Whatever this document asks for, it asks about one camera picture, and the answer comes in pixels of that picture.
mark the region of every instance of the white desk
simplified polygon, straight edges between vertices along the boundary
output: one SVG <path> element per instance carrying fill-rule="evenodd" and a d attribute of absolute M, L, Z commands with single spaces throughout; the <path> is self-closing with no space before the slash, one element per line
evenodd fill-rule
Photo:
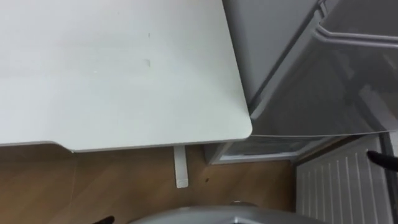
<path fill-rule="evenodd" d="M 0 144 L 75 152 L 244 139 L 221 0 L 0 3 Z"/>

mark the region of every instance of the desk leg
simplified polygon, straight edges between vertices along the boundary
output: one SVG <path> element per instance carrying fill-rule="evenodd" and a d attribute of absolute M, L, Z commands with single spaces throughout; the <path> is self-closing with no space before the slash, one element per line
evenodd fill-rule
<path fill-rule="evenodd" d="M 185 146 L 174 146 L 175 183 L 177 188 L 188 187 L 187 157 Z"/>

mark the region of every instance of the scuff mark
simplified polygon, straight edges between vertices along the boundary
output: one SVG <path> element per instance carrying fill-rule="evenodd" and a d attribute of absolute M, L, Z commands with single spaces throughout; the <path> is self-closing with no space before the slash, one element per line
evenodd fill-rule
<path fill-rule="evenodd" d="M 146 59 L 144 59 L 144 61 L 145 61 L 146 65 L 150 68 L 150 60 L 146 58 Z"/>

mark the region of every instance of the white radiator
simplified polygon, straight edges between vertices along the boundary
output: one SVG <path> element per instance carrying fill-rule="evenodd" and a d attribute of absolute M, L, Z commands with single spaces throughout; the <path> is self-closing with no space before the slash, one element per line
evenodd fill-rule
<path fill-rule="evenodd" d="M 332 224 L 390 224 L 384 170 L 366 151 L 381 151 L 379 138 L 359 139 L 297 167 L 296 212 Z"/>

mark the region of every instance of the laminate flooring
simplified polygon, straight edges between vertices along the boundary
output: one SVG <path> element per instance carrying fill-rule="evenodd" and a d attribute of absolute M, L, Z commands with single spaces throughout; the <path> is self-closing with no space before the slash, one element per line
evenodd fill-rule
<path fill-rule="evenodd" d="M 72 154 L 55 144 L 0 147 L 0 223 L 127 223 L 157 212 L 240 200 L 294 210 L 289 161 L 208 166 L 187 147 L 189 187 L 177 189 L 171 147 Z"/>

